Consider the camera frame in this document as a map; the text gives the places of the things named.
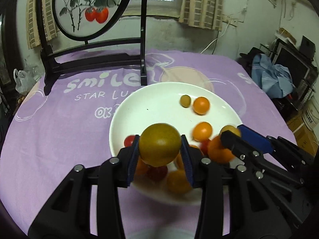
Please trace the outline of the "red flat fruit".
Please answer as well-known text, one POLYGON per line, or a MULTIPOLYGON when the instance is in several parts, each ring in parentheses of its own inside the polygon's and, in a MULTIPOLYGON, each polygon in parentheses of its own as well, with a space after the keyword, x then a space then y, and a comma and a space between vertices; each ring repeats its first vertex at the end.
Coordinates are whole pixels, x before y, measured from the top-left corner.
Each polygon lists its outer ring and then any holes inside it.
POLYGON ((146 172, 146 177, 153 182, 160 182, 167 176, 167 173, 168 173, 167 166, 160 166, 160 167, 151 166, 146 172))

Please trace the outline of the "orange round fruit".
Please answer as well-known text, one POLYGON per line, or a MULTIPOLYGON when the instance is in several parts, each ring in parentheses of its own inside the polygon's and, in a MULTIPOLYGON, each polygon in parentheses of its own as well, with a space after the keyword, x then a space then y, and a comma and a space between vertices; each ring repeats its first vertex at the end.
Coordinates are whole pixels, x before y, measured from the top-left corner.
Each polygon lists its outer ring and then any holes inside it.
POLYGON ((204 140, 209 139, 212 133, 213 133, 213 128, 210 123, 200 122, 192 130, 192 138, 195 141, 202 142, 204 140))

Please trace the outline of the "red cherry tomato on plate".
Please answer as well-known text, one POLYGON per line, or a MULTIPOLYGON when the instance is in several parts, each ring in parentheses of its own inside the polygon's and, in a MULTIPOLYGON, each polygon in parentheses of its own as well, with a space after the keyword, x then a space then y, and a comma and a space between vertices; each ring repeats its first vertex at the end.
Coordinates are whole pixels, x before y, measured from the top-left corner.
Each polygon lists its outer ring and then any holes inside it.
POLYGON ((130 147, 135 139, 134 135, 129 135, 124 139, 124 146, 130 147))

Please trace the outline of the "black framed round screen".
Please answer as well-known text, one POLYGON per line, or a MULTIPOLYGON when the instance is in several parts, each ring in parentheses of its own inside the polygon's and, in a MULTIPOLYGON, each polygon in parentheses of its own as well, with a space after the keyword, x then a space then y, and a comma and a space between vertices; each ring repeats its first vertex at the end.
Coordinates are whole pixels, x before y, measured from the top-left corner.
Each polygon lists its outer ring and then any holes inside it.
POLYGON ((100 68, 138 65, 140 82, 146 86, 146 19, 147 1, 141 0, 140 36, 109 39, 95 42, 94 39, 105 34, 122 17, 130 0, 50 0, 52 2, 53 22, 67 38, 82 42, 82 45, 54 52, 48 44, 44 30, 42 0, 35 0, 37 29, 42 46, 40 57, 45 69, 44 94, 49 95, 53 85, 60 76, 100 68), (108 54, 59 63, 58 57, 86 49, 104 48, 107 46, 139 44, 140 53, 108 54))

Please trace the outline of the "blue clothes pile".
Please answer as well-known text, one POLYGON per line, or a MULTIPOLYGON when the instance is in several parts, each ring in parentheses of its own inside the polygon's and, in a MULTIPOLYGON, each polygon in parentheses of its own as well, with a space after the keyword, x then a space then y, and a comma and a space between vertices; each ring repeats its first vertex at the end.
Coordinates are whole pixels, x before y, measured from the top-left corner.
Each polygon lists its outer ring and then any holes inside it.
POLYGON ((251 78, 270 99, 284 98, 295 90, 289 69, 273 64, 265 54, 253 58, 251 78))

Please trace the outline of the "right checkered curtain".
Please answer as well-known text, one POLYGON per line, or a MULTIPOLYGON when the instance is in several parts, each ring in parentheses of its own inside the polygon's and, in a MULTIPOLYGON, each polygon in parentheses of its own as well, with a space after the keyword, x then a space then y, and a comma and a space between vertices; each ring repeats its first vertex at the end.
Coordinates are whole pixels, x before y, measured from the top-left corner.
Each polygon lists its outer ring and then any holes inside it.
POLYGON ((182 0, 178 21, 190 27, 222 30, 223 0, 182 0))

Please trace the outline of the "yellow-green citrus fruit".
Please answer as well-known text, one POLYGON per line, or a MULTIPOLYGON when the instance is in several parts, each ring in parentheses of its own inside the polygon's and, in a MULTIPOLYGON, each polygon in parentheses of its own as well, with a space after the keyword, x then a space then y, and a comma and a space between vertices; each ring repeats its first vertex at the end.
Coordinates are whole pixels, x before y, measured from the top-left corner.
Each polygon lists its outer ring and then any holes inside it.
POLYGON ((167 123, 155 123, 147 127, 138 142, 143 162, 152 167, 166 166, 178 155, 181 135, 167 123))

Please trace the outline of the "small orange kumquat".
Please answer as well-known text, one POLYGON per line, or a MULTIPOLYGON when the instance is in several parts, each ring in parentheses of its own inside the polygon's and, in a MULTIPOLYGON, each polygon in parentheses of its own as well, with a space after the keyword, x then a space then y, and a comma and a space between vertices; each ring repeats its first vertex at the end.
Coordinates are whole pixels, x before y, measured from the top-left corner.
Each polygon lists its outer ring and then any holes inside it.
POLYGON ((192 109, 198 115, 205 115, 210 109, 210 101, 205 97, 198 97, 194 100, 192 109))

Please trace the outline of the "orange mandarin right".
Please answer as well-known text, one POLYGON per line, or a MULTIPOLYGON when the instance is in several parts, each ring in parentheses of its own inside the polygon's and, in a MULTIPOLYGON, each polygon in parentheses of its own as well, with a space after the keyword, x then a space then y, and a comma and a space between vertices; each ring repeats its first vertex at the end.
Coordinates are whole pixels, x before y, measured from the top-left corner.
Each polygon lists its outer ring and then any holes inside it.
POLYGON ((219 164, 228 164, 235 158, 231 150, 222 145, 220 135, 216 136, 209 142, 208 157, 219 164))

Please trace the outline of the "small pale yellow fruit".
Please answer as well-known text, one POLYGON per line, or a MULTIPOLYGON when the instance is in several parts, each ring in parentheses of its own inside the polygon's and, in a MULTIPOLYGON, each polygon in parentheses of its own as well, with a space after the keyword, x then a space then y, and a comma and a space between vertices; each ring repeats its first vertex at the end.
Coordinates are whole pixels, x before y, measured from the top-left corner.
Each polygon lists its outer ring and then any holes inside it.
POLYGON ((220 135, 225 132, 225 131, 231 131, 232 133, 234 133, 235 135, 241 137, 241 131, 237 128, 234 127, 232 125, 226 125, 224 126, 221 130, 220 130, 220 135))

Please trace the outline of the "orange-yellow persimmon fruit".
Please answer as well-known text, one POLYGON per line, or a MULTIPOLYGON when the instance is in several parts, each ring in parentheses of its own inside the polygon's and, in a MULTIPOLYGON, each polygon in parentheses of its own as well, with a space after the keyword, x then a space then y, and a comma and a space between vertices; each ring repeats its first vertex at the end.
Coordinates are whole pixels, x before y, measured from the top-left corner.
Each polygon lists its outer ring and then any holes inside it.
MULTIPOLYGON (((201 151, 201 149, 198 146, 196 146, 196 145, 189 145, 189 146, 198 149, 201 152, 202 156, 204 156, 204 153, 201 151)), ((181 153, 179 153, 177 155, 177 157, 175 158, 174 164, 175 164, 177 169, 185 170, 184 169, 184 163, 183 163, 183 160, 182 160, 182 157, 181 157, 181 153)))

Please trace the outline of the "orange mandarin on plate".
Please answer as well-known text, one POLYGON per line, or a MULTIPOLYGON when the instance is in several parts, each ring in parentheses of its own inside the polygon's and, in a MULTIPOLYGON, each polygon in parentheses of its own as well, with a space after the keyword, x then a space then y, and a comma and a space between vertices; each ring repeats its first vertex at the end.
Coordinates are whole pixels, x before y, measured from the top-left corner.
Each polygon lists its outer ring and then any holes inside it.
POLYGON ((139 157, 135 169, 135 176, 146 175, 148 170, 149 166, 141 159, 141 157, 139 157))

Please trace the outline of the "red cherry tomato on cloth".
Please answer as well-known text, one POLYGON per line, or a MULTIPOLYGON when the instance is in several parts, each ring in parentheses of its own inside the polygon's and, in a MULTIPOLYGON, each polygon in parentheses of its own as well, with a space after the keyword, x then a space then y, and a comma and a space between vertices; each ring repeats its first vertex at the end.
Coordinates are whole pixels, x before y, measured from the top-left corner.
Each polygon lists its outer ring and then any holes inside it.
POLYGON ((204 156, 208 156, 208 146, 209 146, 210 142, 211 142, 210 139, 206 139, 206 140, 200 142, 199 148, 204 156))

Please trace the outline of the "orange mandarin left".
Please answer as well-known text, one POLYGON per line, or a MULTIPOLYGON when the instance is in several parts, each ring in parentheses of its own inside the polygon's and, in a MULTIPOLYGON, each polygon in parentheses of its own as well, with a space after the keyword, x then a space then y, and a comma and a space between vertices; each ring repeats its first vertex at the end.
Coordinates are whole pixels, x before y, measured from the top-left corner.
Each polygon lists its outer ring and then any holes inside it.
POLYGON ((186 194, 192 190, 192 186, 187 180, 185 171, 179 169, 171 171, 167 175, 166 185, 168 191, 178 195, 186 194))

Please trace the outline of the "cardboard box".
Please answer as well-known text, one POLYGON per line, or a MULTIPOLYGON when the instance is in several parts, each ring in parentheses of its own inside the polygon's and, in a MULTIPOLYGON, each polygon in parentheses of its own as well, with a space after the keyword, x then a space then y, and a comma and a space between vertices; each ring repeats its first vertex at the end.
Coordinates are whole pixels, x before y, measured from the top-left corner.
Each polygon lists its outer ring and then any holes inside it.
POLYGON ((316 139, 315 133, 307 128, 301 115, 289 120, 287 125, 293 132, 298 147, 314 157, 318 149, 318 140, 316 139))

